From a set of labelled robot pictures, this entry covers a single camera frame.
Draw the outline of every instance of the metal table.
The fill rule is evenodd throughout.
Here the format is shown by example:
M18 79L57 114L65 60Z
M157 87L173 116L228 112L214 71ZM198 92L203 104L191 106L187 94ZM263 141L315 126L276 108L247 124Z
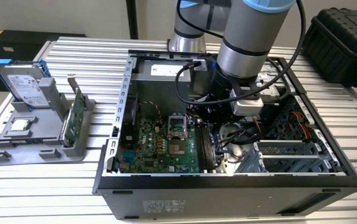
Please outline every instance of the metal table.
M165 50L165 42L61 37L47 42L36 58L44 58L57 89L72 98L67 74L76 74L80 89L96 100L87 156L71 164L36 164L0 167L0 222L61 223L116 221L100 196L91 195L100 147L111 133L115 103L127 50ZM207 51L216 52L218 44ZM272 48L270 56L290 59L292 48ZM291 67L323 121L357 169L357 94L339 84L329 84L302 56ZM8 120L10 95L0 106L0 132ZM357 223L357 193L306 217L230 220L156 220L152 223L263 223L323 224L331 220Z

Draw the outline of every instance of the black tube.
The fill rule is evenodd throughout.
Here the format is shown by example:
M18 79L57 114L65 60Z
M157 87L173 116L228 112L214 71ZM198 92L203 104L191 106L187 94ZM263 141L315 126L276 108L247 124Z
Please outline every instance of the black tube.
M125 0L129 39L137 40L136 6L135 0Z

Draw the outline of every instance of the sticker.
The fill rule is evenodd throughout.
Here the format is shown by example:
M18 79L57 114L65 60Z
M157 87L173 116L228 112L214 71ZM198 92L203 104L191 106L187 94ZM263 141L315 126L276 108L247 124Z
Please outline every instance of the sticker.
M176 76L178 71L182 69L182 65L153 64L151 67L151 76Z
M36 80L29 75L8 75L10 84L22 100L31 106L48 106Z
M10 51L13 52L13 48L9 48L9 47L2 47L4 51Z
M180 213L184 209L184 200L144 200L141 204L145 213Z

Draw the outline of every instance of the motherboard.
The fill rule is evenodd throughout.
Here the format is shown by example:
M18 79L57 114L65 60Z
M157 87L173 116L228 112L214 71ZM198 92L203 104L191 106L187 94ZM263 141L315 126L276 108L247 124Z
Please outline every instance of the motherboard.
M198 173L194 125L184 140L167 137L167 120L140 119L137 144L121 153L121 173Z

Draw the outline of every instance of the green circuit board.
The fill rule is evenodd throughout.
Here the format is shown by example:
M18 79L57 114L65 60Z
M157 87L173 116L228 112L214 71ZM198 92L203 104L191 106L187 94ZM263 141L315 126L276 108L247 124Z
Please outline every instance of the green circuit board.
M64 128L64 137L71 146L73 145L76 138L80 136L84 109L85 100L80 89L77 89Z
M198 173L194 126L187 125L187 138L180 141L167 139L165 120L157 132L155 125L156 120L140 120L137 145L123 150L120 172Z

